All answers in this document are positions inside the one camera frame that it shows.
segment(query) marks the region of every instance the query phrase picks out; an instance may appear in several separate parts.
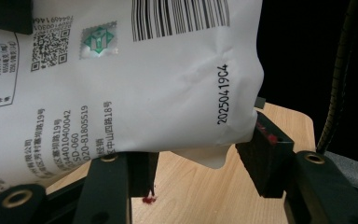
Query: packaging bag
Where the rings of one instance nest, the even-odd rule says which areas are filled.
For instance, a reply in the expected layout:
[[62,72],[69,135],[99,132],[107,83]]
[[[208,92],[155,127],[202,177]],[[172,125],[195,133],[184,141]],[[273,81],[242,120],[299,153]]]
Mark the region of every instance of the packaging bag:
[[31,35],[0,30],[0,192],[120,151],[224,162],[255,127],[261,4],[34,0]]

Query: wooden table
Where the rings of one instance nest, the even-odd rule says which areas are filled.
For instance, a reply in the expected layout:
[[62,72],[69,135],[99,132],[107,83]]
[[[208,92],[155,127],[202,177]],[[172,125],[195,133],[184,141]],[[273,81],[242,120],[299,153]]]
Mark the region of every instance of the wooden table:
[[[271,104],[259,111],[294,140],[295,152],[314,151],[313,124],[308,116]],[[50,186],[48,193],[85,176],[89,166],[86,163]],[[134,224],[287,223],[283,199],[265,199],[257,194],[235,147],[228,151],[226,164],[216,170],[161,152],[155,192],[153,204],[132,199]]]

